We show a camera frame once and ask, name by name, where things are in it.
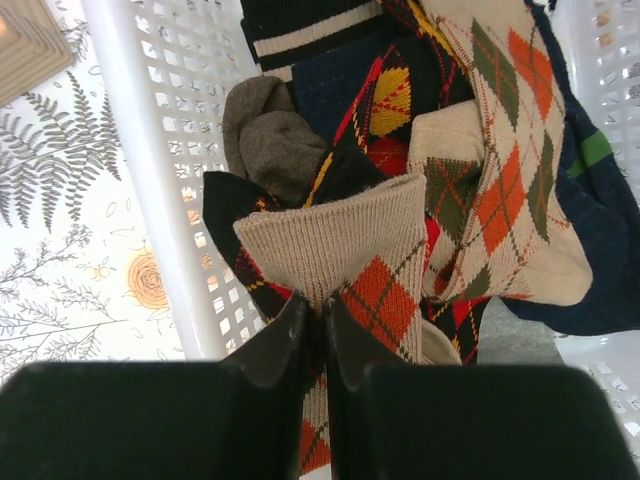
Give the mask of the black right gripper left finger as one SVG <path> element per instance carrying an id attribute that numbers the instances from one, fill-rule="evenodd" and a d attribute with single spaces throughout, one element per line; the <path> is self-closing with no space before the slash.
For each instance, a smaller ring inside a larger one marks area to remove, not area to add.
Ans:
<path id="1" fill-rule="evenodd" d="M 5 479 L 294 479 L 308 304 L 217 362 L 42 362 L 1 390 Z"/>

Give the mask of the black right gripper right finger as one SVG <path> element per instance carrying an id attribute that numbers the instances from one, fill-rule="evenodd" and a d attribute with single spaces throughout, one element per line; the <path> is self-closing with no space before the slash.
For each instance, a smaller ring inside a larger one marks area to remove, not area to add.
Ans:
<path id="1" fill-rule="evenodd" d="M 629 479 L 599 386 L 562 366 L 418 366 L 324 309 L 336 479 Z"/>

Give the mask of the argyle brown sock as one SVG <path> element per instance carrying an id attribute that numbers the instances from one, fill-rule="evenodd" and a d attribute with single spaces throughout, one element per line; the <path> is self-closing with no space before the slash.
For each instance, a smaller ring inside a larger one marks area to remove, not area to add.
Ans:
<path id="1" fill-rule="evenodd" d="M 458 365 L 420 313 L 426 252 L 422 176 L 402 175 L 339 200 L 253 212 L 233 229 L 264 284 L 321 310 L 337 295 L 365 332 L 411 364 Z"/>

